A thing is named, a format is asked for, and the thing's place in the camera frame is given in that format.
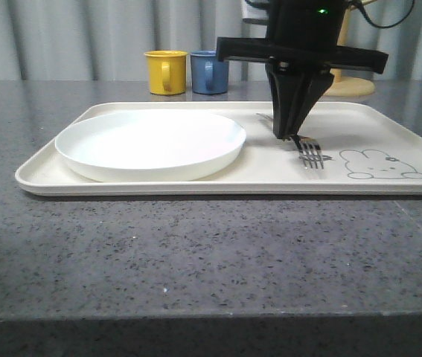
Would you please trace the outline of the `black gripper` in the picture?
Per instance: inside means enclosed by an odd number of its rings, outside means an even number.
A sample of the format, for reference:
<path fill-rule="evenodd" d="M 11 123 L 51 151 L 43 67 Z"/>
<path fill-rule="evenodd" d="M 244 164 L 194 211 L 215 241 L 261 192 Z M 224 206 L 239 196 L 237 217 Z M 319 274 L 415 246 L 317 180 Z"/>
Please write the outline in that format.
<path fill-rule="evenodd" d="M 265 1 L 255 5 L 267 15 L 264 38 L 219 37 L 217 59 L 298 63 L 384 72 L 388 54 L 338 45 L 349 1 Z M 315 103 L 333 84 L 330 72 L 283 71 L 266 66 L 273 105 L 273 133 L 297 135 Z"/>

